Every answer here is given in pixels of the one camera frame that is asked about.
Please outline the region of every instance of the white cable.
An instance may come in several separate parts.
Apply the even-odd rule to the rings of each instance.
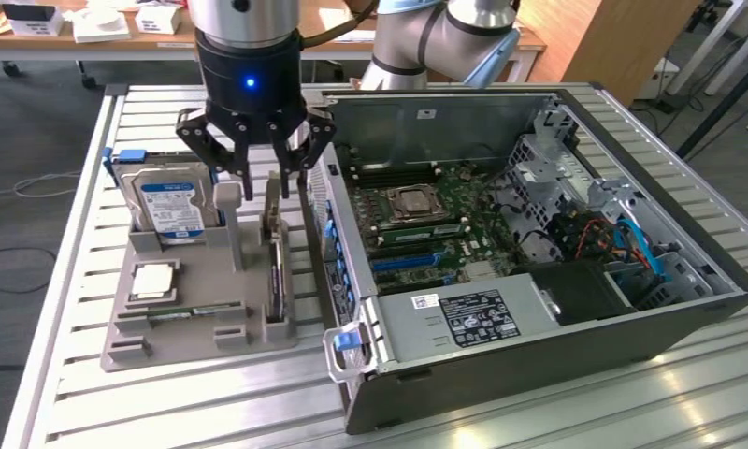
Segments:
[[[52,192],[50,194],[26,194],[23,190],[28,189],[35,183],[40,181],[51,181],[58,180],[60,178],[80,178],[80,171],[68,171],[67,173],[48,173],[39,178],[30,178],[27,180],[19,181],[14,184],[14,187],[10,189],[0,190],[0,195],[3,194],[15,194],[22,196],[23,198],[51,198],[54,196],[62,196],[76,192],[76,189],[63,190],[60,192]]]

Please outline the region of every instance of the metal workbench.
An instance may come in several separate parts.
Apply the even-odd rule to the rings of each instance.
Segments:
[[[748,269],[747,220],[606,92],[586,84],[566,87]],[[132,86],[116,93],[100,111],[6,448],[748,447],[748,308],[650,362],[347,435],[294,198],[283,209],[295,247],[298,347],[104,373],[99,355],[130,215],[100,165],[102,149],[184,147],[175,136],[178,111],[204,99],[199,86]],[[617,170],[593,140],[581,139],[590,164],[603,174]],[[262,193],[276,159],[270,150],[251,153]],[[260,207],[262,197],[246,203],[242,220],[254,220]]]

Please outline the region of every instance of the power supply label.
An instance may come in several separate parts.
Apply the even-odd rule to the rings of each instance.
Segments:
[[[150,218],[162,235],[172,239],[184,239],[202,234],[202,212],[191,202],[198,194],[195,184],[146,184],[142,186],[142,193]]]
[[[522,335],[499,290],[441,299],[455,343],[463,348]]]

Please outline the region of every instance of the gray carpet floor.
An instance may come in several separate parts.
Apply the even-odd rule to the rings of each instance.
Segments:
[[[699,46],[705,30],[685,34],[671,50],[681,66]],[[702,76],[718,60],[719,51],[701,67]],[[22,179],[46,173],[78,170],[84,162],[87,144],[98,117],[102,93],[86,90],[74,63],[20,63],[26,76],[10,79],[0,70],[0,188]],[[347,75],[359,76],[364,65],[350,64]],[[200,82],[194,63],[87,63],[90,74],[100,83],[195,84]],[[746,62],[739,73],[748,68]],[[332,70],[322,67],[319,80],[328,80]],[[737,75],[715,97],[699,95],[709,112],[739,79]],[[643,109],[645,104],[635,105]],[[717,131],[748,109],[748,94],[717,127]],[[686,109],[663,135],[671,148],[678,148],[695,130],[707,112]],[[659,127],[671,120],[657,110],[638,112],[639,117]],[[694,167],[748,217],[748,132],[741,120],[695,159]],[[39,186],[34,192],[68,188],[75,180],[59,180]],[[0,196],[0,248],[43,247],[58,250],[72,195],[47,199]],[[44,282],[51,263],[42,253],[0,254],[0,286],[22,289]],[[44,301],[44,290],[26,295],[0,293],[0,366],[22,368],[28,356],[32,334]],[[0,441],[22,377],[20,371],[0,371]]]

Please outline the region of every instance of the cpu socket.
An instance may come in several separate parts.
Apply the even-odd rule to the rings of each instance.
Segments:
[[[390,189],[387,197],[394,211],[392,223],[431,222],[450,216],[429,184]]]

